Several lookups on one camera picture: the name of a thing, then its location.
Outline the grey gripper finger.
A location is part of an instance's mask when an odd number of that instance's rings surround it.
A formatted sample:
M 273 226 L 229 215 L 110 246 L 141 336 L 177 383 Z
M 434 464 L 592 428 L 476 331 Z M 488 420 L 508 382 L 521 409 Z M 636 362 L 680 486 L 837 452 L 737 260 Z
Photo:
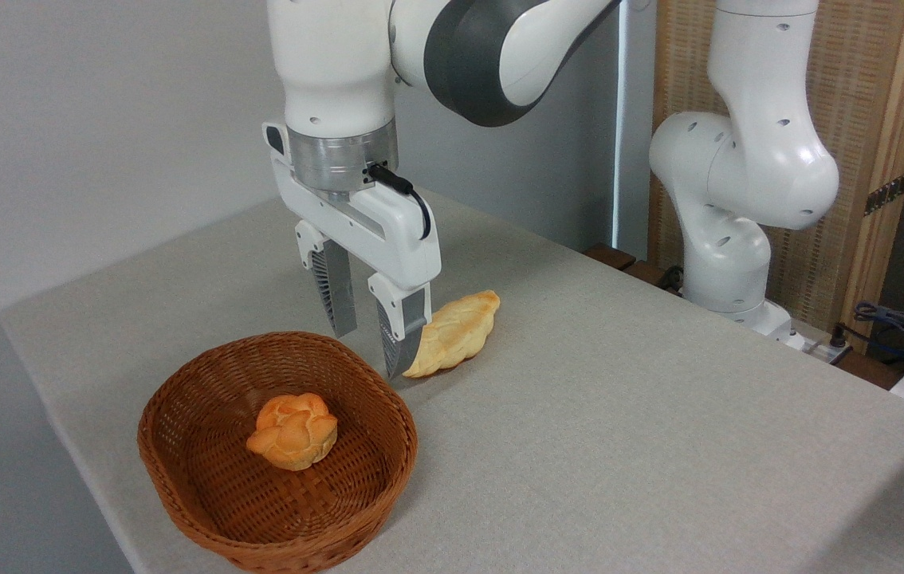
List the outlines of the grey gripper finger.
M 357 330 L 347 250 L 305 219 L 299 221 L 295 231 L 302 264 L 313 276 L 334 335 L 341 338 Z
M 405 290 L 382 273 L 373 273 L 368 286 L 378 301 L 386 377 L 393 379 L 411 368 L 419 352 L 423 328 L 431 320 L 430 284 Z

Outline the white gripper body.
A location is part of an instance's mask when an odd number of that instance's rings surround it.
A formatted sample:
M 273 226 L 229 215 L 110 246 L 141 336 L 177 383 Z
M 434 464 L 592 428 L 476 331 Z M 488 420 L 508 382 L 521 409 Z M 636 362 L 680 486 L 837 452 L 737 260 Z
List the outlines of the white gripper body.
M 398 166 L 396 123 L 345 138 L 316 138 L 264 123 L 264 141 L 285 206 L 405 290 L 441 271 L 434 216 L 426 201 L 371 175 Z

